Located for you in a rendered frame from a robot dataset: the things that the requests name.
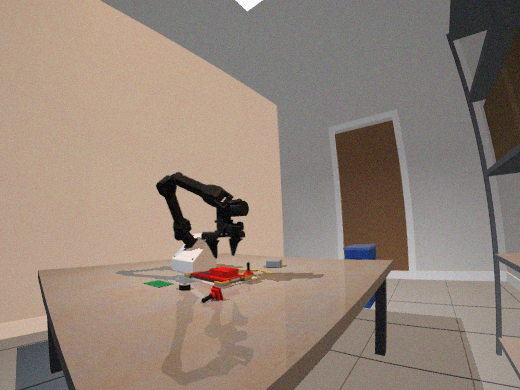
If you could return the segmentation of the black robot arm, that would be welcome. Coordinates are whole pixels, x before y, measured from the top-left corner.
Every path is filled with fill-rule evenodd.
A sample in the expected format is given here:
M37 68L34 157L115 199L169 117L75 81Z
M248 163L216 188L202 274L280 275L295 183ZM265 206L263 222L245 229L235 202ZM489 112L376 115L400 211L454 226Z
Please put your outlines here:
M199 239L195 239L191 235L190 230L192 230L192 228L190 220L184 218L182 215L176 196L177 185L199 195L204 202L215 207L216 218L246 216L249 212L249 206L246 201L242 201L241 199L232 200L233 196L220 186L203 184L193 178L183 176L181 172L177 172L171 176L165 176L156 184L156 188L161 196L166 199L173 218L175 239L177 239L177 241L182 240L185 243L184 248L191 248ZM226 199L221 202L224 197L226 197ZM227 232L230 235L240 235L241 231L244 230L244 225L243 222L232 223L222 220L220 229L222 233Z

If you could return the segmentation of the green flat square patch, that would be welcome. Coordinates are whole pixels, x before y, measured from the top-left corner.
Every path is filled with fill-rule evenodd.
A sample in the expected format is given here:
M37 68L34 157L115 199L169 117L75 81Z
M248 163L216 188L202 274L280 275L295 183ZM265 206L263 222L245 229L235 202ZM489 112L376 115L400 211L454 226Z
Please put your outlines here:
M157 281L151 281L151 282L144 282L144 284L149 284L151 286L154 286L154 287L162 287L162 286L168 286L168 285L171 285L172 283L169 283L169 282L166 282L166 281L160 281L160 280L157 280Z

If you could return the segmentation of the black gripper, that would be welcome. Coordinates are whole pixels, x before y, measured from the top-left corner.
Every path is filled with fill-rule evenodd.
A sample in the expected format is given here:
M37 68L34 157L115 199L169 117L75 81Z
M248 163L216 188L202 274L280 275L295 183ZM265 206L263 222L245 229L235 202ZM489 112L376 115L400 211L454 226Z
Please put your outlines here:
M240 240L243 240L241 238L245 238L244 231L241 231L240 235L238 235L238 234L230 235L229 233L225 232L225 230L224 230L225 233L221 234L222 232L221 232L220 227L221 227L222 220L226 220L226 222L233 222L233 220L231 220L231 217L218 217L216 219L217 220L215 220L215 223L217 223L217 230L211 231L211 232L202 232L201 240L204 240L204 242L206 242L206 244L208 245L214 258L217 258L217 245L220 241L217 239L219 237L228 237L229 236L230 237L230 238L228 238L229 246L231 247L232 256L235 256L235 251L236 251L238 242Z

